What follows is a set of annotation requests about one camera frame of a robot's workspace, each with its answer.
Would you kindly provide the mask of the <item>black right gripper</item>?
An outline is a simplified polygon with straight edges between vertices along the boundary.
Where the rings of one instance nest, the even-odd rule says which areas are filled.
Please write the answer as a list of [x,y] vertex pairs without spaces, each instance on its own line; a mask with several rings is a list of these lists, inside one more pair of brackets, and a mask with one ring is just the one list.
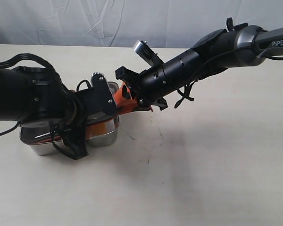
[[142,99],[150,105],[186,85],[199,67],[200,56],[197,53],[181,53],[141,73],[131,71],[124,66],[118,68],[115,71],[116,79],[123,81],[114,94],[118,113],[152,112],[151,106],[138,106],[130,89],[136,93],[135,96],[139,100]]

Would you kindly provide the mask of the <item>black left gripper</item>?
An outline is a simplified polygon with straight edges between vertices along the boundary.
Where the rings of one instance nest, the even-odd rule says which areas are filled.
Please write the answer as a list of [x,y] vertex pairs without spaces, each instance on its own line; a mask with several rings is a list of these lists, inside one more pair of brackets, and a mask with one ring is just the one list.
[[79,160],[89,155],[86,147],[88,128],[104,121],[104,115],[87,115],[78,94],[54,94],[49,106],[56,119],[50,123],[50,141],[62,155]]

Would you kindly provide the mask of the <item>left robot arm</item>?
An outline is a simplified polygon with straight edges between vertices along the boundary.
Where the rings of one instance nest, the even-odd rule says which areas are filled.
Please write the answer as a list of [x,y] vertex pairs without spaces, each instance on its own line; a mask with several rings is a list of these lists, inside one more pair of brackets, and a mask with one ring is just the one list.
[[103,100],[110,90],[98,75],[85,83],[71,90],[48,69],[0,69],[0,121],[14,122],[20,140],[39,155],[86,157],[88,129],[107,115]]

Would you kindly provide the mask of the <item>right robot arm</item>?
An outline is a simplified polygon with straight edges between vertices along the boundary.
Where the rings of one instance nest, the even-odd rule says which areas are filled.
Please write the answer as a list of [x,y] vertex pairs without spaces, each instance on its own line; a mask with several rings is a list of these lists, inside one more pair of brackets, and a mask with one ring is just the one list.
[[211,32],[190,49],[167,62],[162,61],[145,41],[134,47],[150,67],[140,73],[125,67],[116,70],[122,86],[114,98],[120,114],[160,110],[168,107],[165,96],[177,92],[181,100],[193,101],[193,85],[229,68],[251,67],[266,59],[283,61],[283,28],[266,30],[258,25],[234,24],[226,21],[226,28]]

